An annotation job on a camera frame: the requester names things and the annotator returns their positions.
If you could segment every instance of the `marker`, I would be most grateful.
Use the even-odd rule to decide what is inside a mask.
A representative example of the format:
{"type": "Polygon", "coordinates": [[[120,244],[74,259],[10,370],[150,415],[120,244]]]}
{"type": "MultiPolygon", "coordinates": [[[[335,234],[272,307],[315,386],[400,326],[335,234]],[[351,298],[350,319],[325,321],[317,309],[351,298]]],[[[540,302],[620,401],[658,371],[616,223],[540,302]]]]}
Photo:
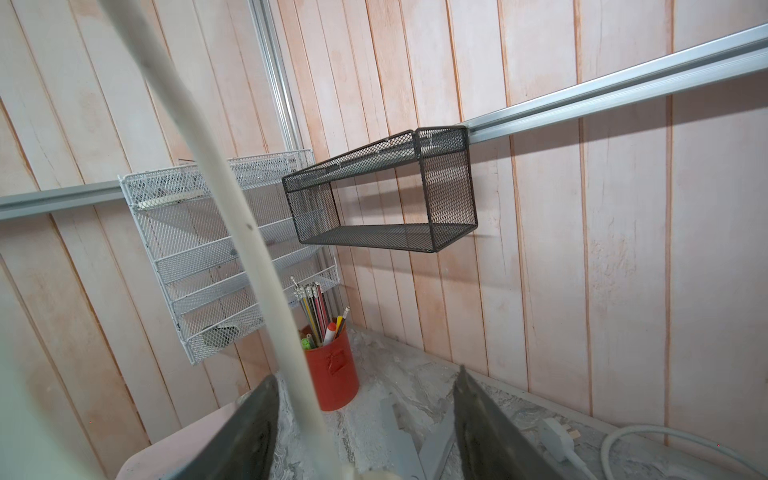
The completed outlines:
{"type": "Polygon", "coordinates": [[[326,330],[326,338],[323,340],[323,346],[329,345],[334,337],[336,337],[336,324],[331,323],[328,325],[328,330],[326,330]]]}

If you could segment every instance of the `white power cord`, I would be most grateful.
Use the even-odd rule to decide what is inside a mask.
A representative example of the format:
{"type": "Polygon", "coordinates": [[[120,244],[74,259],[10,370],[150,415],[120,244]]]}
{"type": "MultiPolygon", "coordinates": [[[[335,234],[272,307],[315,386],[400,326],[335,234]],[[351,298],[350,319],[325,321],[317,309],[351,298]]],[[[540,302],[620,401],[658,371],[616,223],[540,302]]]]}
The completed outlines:
{"type": "MultiPolygon", "coordinates": [[[[543,419],[538,425],[539,435],[541,436],[541,443],[552,454],[555,460],[563,462],[564,460],[570,461],[574,467],[578,468],[589,480],[597,480],[594,474],[589,470],[587,464],[584,463],[576,452],[574,451],[573,438],[568,434],[568,431],[563,425],[556,419],[543,419]]],[[[621,437],[625,435],[631,435],[633,433],[663,433],[665,435],[672,435],[681,439],[686,439],[691,442],[710,447],[713,450],[717,450],[724,455],[727,455],[742,465],[754,470],[762,476],[768,478],[768,470],[761,467],[754,462],[744,458],[739,453],[732,449],[722,446],[720,443],[712,442],[711,440],[703,439],[699,436],[692,435],[690,433],[681,432],[680,430],[670,429],[668,427],[660,427],[656,425],[631,425],[618,429],[605,437],[603,445],[600,448],[600,463],[603,467],[603,473],[607,480],[615,480],[614,474],[611,471],[610,453],[611,446],[621,437]]]]}
{"type": "Polygon", "coordinates": [[[737,462],[739,462],[741,465],[744,465],[747,468],[750,468],[751,470],[754,470],[755,472],[761,474],[763,477],[768,478],[768,469],[761,467],[754,462],[751,462],[750,460],[748,460],[747,458],[744,458],[742,455],[735,452],[734,450],[731,450],[728,447],[722,446],[722,444],[720,443],[712,442],[711,440],[707,440],[702,437],[692,435],[690,433],[681,432],[680,430],[670,429],[668,427],[660,427],[657,425],[630,425],[628,427],[618,429],[617,431],[611,433],[609,436],[605,437],[605,439],[603,440],[603,446],[600,448],[600,462],[603,465],[603,473],[605,474],[605,478],[607,480],[614,480],[614,474],[611,472],[611,464],[609,462],[611,446],[620,437],[623,437],[625,435],[631,435],[633,433],[663,433],[665,435],[672,435],[673,437],[686,439],[690,442],[695,442],[695,443],[698,443],[699,445],[704,445],[705,447],[709,447],[724,455],[727,455],[733,458],[734,460],[736,460],[737,462]]]}

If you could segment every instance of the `wood paneling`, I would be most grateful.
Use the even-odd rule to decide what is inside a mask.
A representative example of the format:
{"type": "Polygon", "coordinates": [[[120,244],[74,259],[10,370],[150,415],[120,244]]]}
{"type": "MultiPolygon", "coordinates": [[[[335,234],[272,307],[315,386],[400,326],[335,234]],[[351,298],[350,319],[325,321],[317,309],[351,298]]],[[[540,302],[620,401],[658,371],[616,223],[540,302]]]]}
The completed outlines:
{"type": "MultiPolygon", "coordinates": [[[[36,189],[21,145],[16,141],[5,109],[0,109],[0,194],[20,194],[36,189]]],[[[5,261],[0,257],[0,331],[4,348],[18,367],[31,397],[36,401],[61,444],[95,474],[104,469],[71,398],[51,360],[5,261]]]]}
{"type": "MultiPolygon", "coordinates": [[[[282,150],[246,2],[142,6],[227,154],[282,150]]],[[[272,6],[318,161],[768,19],[757,0],[272,6]]],[[[0,67],[0,194],[189,157],[96,0],[0,0],[0,67]]],[[[767,82],[473,145],[472,235],[438,255],[336,249],[351,320],[609,422],[666,422],[760,458],[767,82]]],[[[425,219],[413,166],[335,188],[345,223],[425,219]]],[[[34,398],[92,468],[114,475],[148,439],[276,370],[266,333],[189,364],[123,204],[52,218],[0,228],[2,328],[23,346],[12,355],[34,398]]]]}
{"type": "MultiPolygon", "coordinates": [[[[451,32],[448,22],[424,18],[448,18],[445,2],[404,0],[402,17],[406,30],[411,79],[419,126],[454,124],[461,120],[456,96],[451,32]]],[[[453,362],[483,374],[488,373],[485,355],[485,330],[482,322],[480,284],[474,234],[457,240],[435,255],[412,253],[412,263],[422,272],[415,282],[416,298],[444,310],[420,312],[437,329],[447,327],[453,362]]],[[[440,336],[424,328],[425,337],[440,336]]]]}
{"type": "MultiPolygon", "coordinates": [[[[250,12],[233,3],[142,0],[142,7],[224,149],[279,151],[250,12]],[[204,9],[202,27],[196,7],[204,9]]],[[[3,0],[0,22],[0,194],[113,180],[189,158],[95,0],[3,0]]],[[[92,468],[114,477],[148,440],[235,400],[270,371],[260,335],[190,365],[124,204],[65,210],[53,220],[0,228],[2,302],[13,313],[3,328],[28,346],[15,358],[33,396],[92,468]]]]}
{"type": "MultiPolygon", "coordinates": [[[[765,2],[675,2],[674,48],[763,22],[765,2]]],[[[716,439],[764,467],[766,83],[759,73],[674,95],[667,393],[670,427],[716,439]]]]}
{"type": "Polygon", "coordinates": [[[61,238],[48,217],[10,220],[0,255],[113,478],[149,439],[61,238]]]}
{"type": "MultiPolygon", "coordinates": [[[[504,1],[507,96],[518,103],[576,83],[566,2],[504,1]],[[546,23],[547,29],[538,26],[546,23]]],[[[591,412],[584,225],[576,121],[514,136],[531,392],[591,412]]]]}
{"type": "MultiPolygon", "coordinates": [[[[667,4],[581,0],[579,78],[670,53],[667,4]]],[[[594,416],[663,425],[667,99],[583,122],[594,416]]]]}
{"type": "MultiPolygon", "coordinates": [[[[498,5],[449,2],[462,120],[507,106],[498,5]]],[[[508,138],[471,147],[488,374],[528,389],[515,191],[508,138]]]]}

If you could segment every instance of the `aluminum rail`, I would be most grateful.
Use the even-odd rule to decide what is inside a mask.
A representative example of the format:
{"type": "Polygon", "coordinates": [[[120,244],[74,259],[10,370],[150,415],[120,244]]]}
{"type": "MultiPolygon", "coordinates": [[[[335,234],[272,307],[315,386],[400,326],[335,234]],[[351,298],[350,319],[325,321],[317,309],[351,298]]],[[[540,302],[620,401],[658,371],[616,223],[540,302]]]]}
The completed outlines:
{"type": "MultiPolygon", "coordinates": [[[[286,145],[293,142],[300,145],[301,137],[268,1],[252,0],[249,3],[270,87],[276,96],[283,137],[286,145]]],[[[767,68],[768,24],[763,24],[481,115],[462,125],[469,129],[469,142],[477,143],[767,68]]],[[[117,185],[116,181],[103,182],[0,197],[0,220],[115,200],[121,196],[117,185]]]]}
{"type": "Polygon", "coordinates": [[[264,60],[266,78],[272,89],[272,99],[275,102],[277,117],[280,119],[280,130],[283,132],[286,150],[302,150],[304,148],[296,120],[296,110],[290,94],[288,77],[283,56],[280,52],[280,42],[275,31],[270,0],[249,0],[253,26],[259,35],[259,49],[264,60]]]}
{"type": "Polygon", "coordinates": [[[0,220],[123,200],[117,180],[0,197],[0,220]]]}
{"type": "Polygon", "coordinates": [[[689,90],[768,68],[768,23],[463,122],[469,143],[689,90]]]}

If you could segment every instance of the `wire mesh shelf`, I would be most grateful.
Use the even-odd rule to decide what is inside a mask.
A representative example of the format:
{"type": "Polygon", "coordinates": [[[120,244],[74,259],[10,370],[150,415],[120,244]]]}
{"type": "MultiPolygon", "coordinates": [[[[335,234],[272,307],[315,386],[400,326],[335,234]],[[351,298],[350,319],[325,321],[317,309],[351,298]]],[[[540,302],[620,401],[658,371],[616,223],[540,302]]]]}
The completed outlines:
{"type": "MultiPolygon", "coordinates": [[[[310,245],[433,253],[478,226],[465,127],[418,128],[393,135],[288,174],[283,178],[283,189],[296,235],[301,243],[310,245]],[[339,199],[334,196],[334,190],[341,186],[334,183],[390,168],[400,168],[398,178],[411,177],[423,190],[424,204],[409,205],[412,222],[343,224],[339,199]]],[[[418,199],[418,194],[409,195],[418,199]]]]}
{"type": "MultiPolygon", "coordinates": [[[[338,285],[333,252],[296,237],[280,184],[283,176],[314,164],[312,151],[229,163],[291,307],[292,276],[319,282],[324,291],[338,285]]],[[[197,364],[259,329],[259,303],[197,165],[130,174],[120,183],[189,360],[197,364]]],[[[320,214],[306,212],[310,219],[320,214]]]]}

